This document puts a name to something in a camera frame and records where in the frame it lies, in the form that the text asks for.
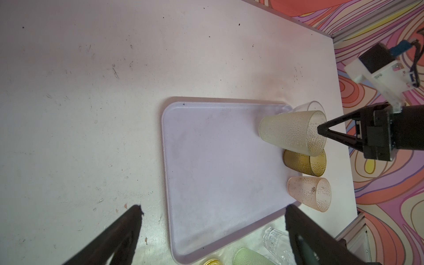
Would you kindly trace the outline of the large pale green glass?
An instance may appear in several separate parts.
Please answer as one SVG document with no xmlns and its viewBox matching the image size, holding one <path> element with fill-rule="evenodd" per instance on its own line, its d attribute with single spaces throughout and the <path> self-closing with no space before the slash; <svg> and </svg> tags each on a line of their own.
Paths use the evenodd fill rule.
<svg viewBox="0 0 424 265">
<path fill-rule="evenodd" d="M 326 138 L 318 133 L 318 126 L 326 122 L 326 115 L 319 110 L 282 113 L 264 117 L 258 132 L 269 144 L 315 157 L 326 145 Z"/>
</svg>

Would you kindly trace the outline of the amber brown glass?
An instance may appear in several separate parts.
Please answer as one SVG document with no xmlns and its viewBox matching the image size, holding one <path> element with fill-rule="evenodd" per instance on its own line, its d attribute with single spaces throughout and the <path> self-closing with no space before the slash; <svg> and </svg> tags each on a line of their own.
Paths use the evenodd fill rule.
<svg viewBox="0 0 424 265">
<path fill-rule="evenodd" d="M 326 171 L 327 159 L 324 150 L 318 156 L 284 150 L 282 158 L 287 167 L 302 174 L 321 177 Z"/>
</svg>

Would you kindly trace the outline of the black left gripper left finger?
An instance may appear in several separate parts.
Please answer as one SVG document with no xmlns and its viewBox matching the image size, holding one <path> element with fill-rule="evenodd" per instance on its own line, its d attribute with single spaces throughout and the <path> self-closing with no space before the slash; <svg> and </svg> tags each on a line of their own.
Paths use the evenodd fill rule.
<svg viewBox="0 0 424 265">
<path fill-rule="evenodd" d="M 131 206 L 85 248 L 65 262 L 66 265 L 130 265 L 133 262 L 143 211 Z"/>
</svg>

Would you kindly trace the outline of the pink glass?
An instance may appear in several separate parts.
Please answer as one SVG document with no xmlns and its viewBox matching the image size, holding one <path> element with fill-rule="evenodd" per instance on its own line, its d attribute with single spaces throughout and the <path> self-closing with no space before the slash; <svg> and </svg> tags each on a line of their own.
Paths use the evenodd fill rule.
<svg viewBox="0 0 424 265">
<path fill-rule="evenodd" d="M 288 193 L 295 200 L 319 212 L 326 212 L 331 204 L 330 182 L 322 177 L 292 177 L 287 183 Z"/>
</svg>

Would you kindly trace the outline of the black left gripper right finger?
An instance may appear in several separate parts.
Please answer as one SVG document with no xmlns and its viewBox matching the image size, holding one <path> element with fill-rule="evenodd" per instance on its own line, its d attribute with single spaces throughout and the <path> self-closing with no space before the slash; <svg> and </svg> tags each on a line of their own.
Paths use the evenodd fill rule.
<svg viewBox="0 0 424 265">
<path fill-rule="evenodd" d="M 348 250 L 346 236 L 365 227 L 365 216 L 359 214 L 333 238 L 294 204 L 286 207 L 286 230 L 297 265 L 372 265 Z"/>
</svg>

